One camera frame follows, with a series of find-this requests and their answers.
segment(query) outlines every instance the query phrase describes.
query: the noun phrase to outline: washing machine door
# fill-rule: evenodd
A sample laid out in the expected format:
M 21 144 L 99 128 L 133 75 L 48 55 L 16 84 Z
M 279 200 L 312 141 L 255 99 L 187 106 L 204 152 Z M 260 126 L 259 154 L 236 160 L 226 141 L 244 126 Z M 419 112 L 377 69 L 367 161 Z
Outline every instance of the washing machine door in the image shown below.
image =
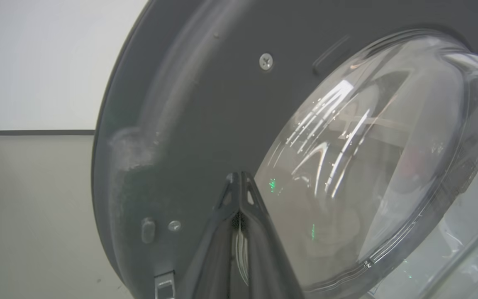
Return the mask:
M 307 294 L 418 294 L 478 234 L 478 56 L 436 32 L 370 45 L 307 97 L 256 182 Z
M 135 298 L 189 279 L 239 171 L 305 297 L 478 297 L 478 0 L 149 2 L 92 170 L 101 242 Z

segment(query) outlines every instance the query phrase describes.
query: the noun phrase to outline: gray floor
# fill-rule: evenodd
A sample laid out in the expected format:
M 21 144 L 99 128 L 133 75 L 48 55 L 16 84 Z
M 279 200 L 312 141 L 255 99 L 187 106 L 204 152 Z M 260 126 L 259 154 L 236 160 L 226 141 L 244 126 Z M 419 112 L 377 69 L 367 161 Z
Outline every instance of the gray floor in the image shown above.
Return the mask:
M 0 137 L 0 299 L 130 299 L 102 250 L 91 136 Z

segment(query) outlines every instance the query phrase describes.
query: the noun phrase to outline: screw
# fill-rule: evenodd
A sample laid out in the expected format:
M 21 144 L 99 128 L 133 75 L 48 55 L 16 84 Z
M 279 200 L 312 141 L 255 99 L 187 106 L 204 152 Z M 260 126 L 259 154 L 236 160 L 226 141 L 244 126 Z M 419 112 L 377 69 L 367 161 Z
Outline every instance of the screw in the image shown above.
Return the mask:
M 259 66 L 264 71 L 270 70 L 273 66 L 273 63 L 274 60 L 272 58 L 272 55 L 270 55 L 269 53 L 265 53 L 261 57 L 259 57 Z
M 181 227 L 182 227 L 182 224 L 178 220 L 173 220 L 169 223 L 170 231 L 179 231 Z

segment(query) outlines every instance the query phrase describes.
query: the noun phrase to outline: white wall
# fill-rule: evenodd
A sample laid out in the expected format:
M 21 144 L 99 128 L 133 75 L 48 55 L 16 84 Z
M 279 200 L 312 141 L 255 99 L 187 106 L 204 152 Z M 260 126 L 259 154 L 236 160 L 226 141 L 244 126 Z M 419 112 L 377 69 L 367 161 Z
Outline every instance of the white wall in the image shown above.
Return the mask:
M 146 0 L 0 0 L 0 130 L 94 129 Z

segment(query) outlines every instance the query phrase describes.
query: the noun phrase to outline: clear plastic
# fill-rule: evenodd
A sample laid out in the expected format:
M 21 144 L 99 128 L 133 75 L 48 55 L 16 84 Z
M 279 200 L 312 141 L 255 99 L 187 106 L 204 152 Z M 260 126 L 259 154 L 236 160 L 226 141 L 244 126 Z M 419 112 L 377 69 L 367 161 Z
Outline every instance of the clear plastic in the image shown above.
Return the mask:
M 435 32 L 364 49 L 295 112 L 256 183 L 306 294 L 418 297 L 478 233 L 478 56 Z

